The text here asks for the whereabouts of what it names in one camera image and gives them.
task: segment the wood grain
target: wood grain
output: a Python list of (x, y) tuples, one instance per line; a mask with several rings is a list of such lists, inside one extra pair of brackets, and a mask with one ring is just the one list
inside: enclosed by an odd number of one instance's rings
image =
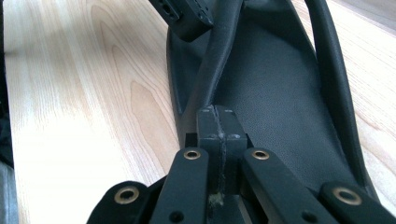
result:
[[(308, 33), (302, 1), (293, 2)], [(178, 151), (166, 25), (147, 0), (4, 2), (20, 223), (84, 223), (107, 189)], [(329, 1), (366, 164), (396, 214), (396, 37)]]
[(343, 7), (374, 21), (374, 24), (396, 34), (396, 1), (334, 0)]

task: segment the metal rivet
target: metal rivet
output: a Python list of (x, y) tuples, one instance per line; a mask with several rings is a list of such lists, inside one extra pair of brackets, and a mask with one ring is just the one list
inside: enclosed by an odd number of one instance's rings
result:
[(188, 150), (184, 153), (184, 158), (186, 158), (187, 160), (193, 161), (200, 157), (201, 157), (201, 153), (196, 150)]
[(268, 158), (270, 158), (270, 155), (263, 151), (263, 150), (255, 150), (253, 151), (253, 153), (251, 154), (254, 158), (256, 158), (257, 160), (267, 160)]
[(117, 191), (114, 201), (119, 204), (134, 202), (139, 197), (139, 189), (134, 186), (127, 186)]
[(332, 194), (343, 203), (347, 203), (350, 205), (361, 204), (361, 196), (359, 196), (359, 194), (355, 193), (350, 189), (344, 187), (338, 187), (332, 190)]

